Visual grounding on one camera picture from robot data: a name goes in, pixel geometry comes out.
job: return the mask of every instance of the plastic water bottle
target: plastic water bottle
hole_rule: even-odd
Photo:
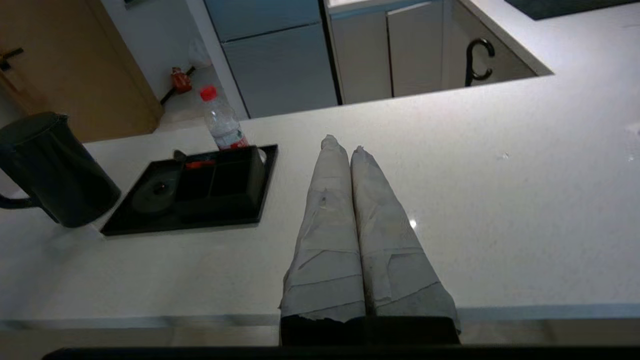
[[[213,140],[220,150],[236,149],[249,146],[240,123],[235,119],[233,109],[221,104],[218,91],[214,86],[207,86],[200,91],[205,106],[205,122]]]

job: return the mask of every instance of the bottle label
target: bottle label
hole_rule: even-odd
[[[216,137],[216,145],[220,150],[237,149],[238,147],[249,146],[242,130],[238,129],[225,136]]]

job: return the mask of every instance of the leg wrapped in paper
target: leg wrapped in paper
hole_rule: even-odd
[[[280,309],[283,318],[339,322],[365,315],[351,171],[346,151],[331,135],[321,144]]]
[[[459,330],[453,299],[380,166],[362,147],[351,157],[351,179],[369,314],[444,316]]]

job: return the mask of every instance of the white cabinet door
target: white cabinet door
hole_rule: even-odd
[[[387,12],[393,96],[442,87],[442,1]]]
[[[391,97],[385,12],[332,19],[332,30],[343,103]]]
[[[475,15],[459,1],[453,1],[452,24],[449,46],[449,86],[461,88],[465,86],[465,72],[467,66],[467,46],[475,38],[485,38],[493,45],[495,57],[490,58],[487,50],[479,45],[474,48],[474,70],[484,74],[487,67],[491,67],[493,74],[484,81],[472,82],[472,86],[498,83],[536,76],[504,42],[491,32]]]

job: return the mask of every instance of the black hook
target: black hook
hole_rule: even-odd
[[[495,50],[493,49],[493,45],[489,42],[489,40],[485,38],[477,38],[467,46],[467,73],[465,74],[465,86],[471,86],[471,82],[473,80],[487,80],[491,74],[493,74],[493,69],[487,68],[487,70],[482,75],[476,74],[474,71],[474,47],[476,45],[481,44],[484,48],[489,52],[489,57],[493,58],[495,56]]]

